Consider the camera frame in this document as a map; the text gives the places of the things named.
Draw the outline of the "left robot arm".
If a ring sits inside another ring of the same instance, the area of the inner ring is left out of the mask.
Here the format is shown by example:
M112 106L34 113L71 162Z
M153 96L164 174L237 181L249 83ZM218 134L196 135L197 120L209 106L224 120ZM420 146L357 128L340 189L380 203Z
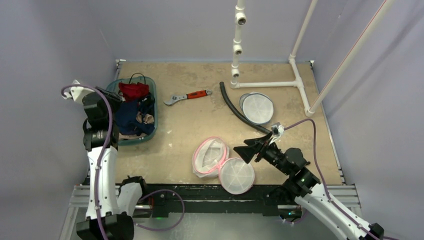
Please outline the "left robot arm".
M100 87L82 97L85 114L83 144L89 161L89 200L85 220L76 223L82 240L132 240L136 205L149 199L141 176L115 183L119 129L114 113L122 99Z

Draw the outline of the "white mesh laundry bag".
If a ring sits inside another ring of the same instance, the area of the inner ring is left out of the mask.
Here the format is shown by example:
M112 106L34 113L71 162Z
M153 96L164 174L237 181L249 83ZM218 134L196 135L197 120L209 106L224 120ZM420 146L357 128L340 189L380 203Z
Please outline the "white mesh laundry bag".
M239 98L239 106L244 117L255 125L266 125L274 115L274 103L260 92L245 93Z

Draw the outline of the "pink lace bra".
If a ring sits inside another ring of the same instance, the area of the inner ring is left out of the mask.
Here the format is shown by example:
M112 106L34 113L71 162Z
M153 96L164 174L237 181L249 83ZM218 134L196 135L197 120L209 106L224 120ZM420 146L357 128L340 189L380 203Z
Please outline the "pink lace bra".
M117 125L119 128L119 139L123 141L143 139L151 135L156 129L154 117L148 113L142 114L141 112L129 119L119 119Z

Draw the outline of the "red lace bra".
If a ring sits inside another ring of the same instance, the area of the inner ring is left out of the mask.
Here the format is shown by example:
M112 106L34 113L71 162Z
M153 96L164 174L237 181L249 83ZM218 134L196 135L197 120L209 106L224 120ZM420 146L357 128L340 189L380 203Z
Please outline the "red lace bra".
M147 84L137 83L122 83L118 84L119 91L122 93L126 102L138 100L147 96L150 92L150 87Z

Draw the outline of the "navy blue bra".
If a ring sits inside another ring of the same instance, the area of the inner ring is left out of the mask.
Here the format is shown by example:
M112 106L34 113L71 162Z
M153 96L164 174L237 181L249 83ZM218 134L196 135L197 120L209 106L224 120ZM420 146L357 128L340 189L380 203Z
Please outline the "navy blue bra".
M145 114L150 114L154 117L155 115L155 105L146 105L143 102L138 102L137 100L132 102L123 102L119 110L114 114L116 125L119 119L130 119L133 118L138 112Z

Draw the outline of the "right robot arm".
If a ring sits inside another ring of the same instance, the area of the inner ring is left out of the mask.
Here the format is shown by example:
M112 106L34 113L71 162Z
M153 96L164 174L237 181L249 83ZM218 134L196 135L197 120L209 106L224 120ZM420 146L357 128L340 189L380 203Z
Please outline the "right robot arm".
M307 167L307 160L299 148L281 151L271 141L271 134L244 140L243 146L233 150L248 164L265 160L285 174L287 180L269 192L271 198L296 203L314 215L340 240L382 240L384 229L369 223L337 200L328 187Z

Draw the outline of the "pink trimmed mesh laundry bag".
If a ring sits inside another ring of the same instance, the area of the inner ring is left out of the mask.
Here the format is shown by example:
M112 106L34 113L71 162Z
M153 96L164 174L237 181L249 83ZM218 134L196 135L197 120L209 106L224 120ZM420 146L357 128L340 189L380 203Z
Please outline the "pink trimmed mesh laundry bag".
M254 168L239 157L230 157L229 146L219 137L205 139L194 151L192 172L199 178L219 178L232 195L248 192L254 184Z

